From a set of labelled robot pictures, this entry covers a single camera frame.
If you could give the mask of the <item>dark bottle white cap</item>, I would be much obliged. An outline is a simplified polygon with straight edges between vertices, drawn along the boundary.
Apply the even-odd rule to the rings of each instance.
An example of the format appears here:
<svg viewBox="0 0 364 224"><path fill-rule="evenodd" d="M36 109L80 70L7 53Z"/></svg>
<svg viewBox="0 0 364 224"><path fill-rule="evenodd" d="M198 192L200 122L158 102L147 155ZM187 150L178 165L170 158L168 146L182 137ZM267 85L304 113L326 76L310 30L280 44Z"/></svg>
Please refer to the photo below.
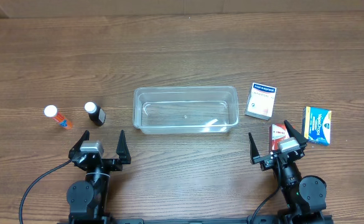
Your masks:
<svg viewBox="0 0 364 224"><path fill-rule="evenodd" d="M97 125L104 125L106 114L103 109L94 102L87 102L84 106L85 111L88 113L89 118Z"/></svg>

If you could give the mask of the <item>white Hansaplast plaster box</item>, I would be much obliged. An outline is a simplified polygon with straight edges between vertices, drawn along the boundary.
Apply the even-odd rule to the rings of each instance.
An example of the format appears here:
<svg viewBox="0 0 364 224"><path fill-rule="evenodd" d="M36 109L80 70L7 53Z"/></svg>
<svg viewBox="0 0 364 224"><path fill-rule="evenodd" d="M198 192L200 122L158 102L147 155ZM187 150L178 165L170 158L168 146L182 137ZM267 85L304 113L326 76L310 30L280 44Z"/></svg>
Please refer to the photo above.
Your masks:
<svg viewBox="0 0 364 224"><path fill-rule="evenodd" d="M252 83L245 115L269 120L273 115L273 107L277 88L260 83Z"/></svg>

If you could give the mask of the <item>blue VapoDrops lozenge box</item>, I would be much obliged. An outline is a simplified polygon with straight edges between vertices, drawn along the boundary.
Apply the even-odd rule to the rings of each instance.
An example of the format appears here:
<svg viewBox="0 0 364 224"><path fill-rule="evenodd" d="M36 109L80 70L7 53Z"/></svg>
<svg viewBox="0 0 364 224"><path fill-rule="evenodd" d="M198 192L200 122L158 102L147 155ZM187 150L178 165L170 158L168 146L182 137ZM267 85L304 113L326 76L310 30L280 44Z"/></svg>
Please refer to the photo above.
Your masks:
<svg viewBox="0 0 364 224"><path fill-rule="evenodd" d="M331 142L332 111L306 106L302 114L302 135L312 143L328 146Z"/></svg>

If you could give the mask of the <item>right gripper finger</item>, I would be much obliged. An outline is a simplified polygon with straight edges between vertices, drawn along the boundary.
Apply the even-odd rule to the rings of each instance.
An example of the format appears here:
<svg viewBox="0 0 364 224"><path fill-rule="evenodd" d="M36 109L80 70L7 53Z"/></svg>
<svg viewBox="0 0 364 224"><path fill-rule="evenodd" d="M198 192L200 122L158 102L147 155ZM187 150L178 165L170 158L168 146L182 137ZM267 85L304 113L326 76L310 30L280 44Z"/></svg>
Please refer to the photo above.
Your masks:
<svg viewBox="0 0 364 224"><path fill-rule="evenodd" d="M293 128L293 126L289 123L288 120L284 120L284 125L286 126L286 129L287 129L290 137L295 138L299 144L299 147L301 149L304 149L307 146L308 140L301 133L299 133L295 128Z"/></svg>
<svg viewBox="0 0 364 224"><path fill-rule="evenodd" d="M254 142L253 136L251 133L248 133L249 135L249 140L250 140L250 158L251 158L251 163L252 164L256 164L258 163L258 159L260 158L260 154L258 152L258 149L256 147L256 144Z"/></svg>

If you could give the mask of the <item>red medicine box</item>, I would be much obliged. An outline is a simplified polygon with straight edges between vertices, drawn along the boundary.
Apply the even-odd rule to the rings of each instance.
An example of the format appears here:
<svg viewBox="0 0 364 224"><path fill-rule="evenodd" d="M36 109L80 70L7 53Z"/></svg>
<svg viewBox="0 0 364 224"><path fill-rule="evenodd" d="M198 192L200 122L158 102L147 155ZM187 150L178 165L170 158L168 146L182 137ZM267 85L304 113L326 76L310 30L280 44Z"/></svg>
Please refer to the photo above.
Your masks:
<svg viewBox="0 0 364 224"><path fill-rule="evenodd" d="M272 124L269 127L269 152L278 150L278 143L290 138L285 124Z"/></svg>

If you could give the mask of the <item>orange tube white cap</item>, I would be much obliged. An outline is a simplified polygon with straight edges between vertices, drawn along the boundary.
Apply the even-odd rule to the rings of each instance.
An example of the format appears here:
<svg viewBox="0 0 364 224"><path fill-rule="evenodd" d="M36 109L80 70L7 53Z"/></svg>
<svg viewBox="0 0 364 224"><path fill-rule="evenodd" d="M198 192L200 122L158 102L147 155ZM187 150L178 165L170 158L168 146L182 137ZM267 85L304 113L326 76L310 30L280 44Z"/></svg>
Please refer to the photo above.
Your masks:
<svg viewBox="0 0 364 224"><path fill-rule="evenodd" d="M65 129L72 129L73 123L66 118L63 114L59 112L56 106L54 105L48 105L44 109L44 115L46 117L52 118L55 120L61 127Z"/></svg>

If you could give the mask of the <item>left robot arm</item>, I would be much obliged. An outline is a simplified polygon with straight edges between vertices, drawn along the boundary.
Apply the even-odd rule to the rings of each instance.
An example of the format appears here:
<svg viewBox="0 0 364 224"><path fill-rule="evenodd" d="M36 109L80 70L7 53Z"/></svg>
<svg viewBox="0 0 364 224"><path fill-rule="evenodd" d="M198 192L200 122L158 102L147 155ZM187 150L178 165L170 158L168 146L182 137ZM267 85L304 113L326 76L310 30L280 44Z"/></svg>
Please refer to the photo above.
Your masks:
<svg viewBox="0 0 364 224"><path fill-rule="evenodd" d="M89 131L85 131L68 153L74 166L86 172L84 180L74 182L67 190L70 206L68 222L116 223L111 214L106 212L106 201L110 174L122 171L124 164L131 163L125 132L121 131L119 135L117 158L104 158L102 143L89 138Z"/></svg>

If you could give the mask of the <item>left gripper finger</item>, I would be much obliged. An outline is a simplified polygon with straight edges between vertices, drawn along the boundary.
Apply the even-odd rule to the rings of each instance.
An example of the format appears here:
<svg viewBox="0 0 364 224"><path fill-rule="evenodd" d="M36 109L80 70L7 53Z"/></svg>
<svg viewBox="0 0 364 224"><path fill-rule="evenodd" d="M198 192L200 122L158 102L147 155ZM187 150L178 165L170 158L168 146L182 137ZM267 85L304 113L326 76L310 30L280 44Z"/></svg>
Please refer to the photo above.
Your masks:
<svg viewBox="0 0 364 224"><path fill-rule="evenodd" d="M118 159L122 164L130 164L131 163L131 155L129 153L129 149L126 143L125 132L122 130L119 135L119 141L116 148L116 153L119 156Z"/></svg>
<svg viewBox="0 0 364 224"><path fill-rule="evenodd" d="M80 148L82 146L82 143L84 141L89 140L90 138L90 132L89 130L85 130L81 138L77 141L77 143L69 150L69 154L74 154L76 152L80 152Z"/></svg>

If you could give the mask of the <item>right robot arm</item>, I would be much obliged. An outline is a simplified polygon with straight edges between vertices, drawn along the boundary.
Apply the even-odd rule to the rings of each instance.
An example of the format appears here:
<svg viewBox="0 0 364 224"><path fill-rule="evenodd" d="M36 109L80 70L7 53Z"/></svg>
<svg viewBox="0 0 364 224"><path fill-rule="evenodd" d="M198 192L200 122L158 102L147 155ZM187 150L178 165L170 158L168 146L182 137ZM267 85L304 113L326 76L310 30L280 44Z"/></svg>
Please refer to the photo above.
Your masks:
<svg viewBox="0 0 364 224"><path fill-rule="evenodd" d="M318 176L301 176L296 161L305 156L308 140L288 122L284 125L289 138L278 143L279 149L261 157L253 136L250 134L250 156L252 164L259 164L262 171L273 170L277 189L261 202L254 214L247 218L248 223L274 224L331 224L331 215L324 215L326 209L327 184ZM287 208L275 215L259 215L264 204L282 192Z"/></svg>

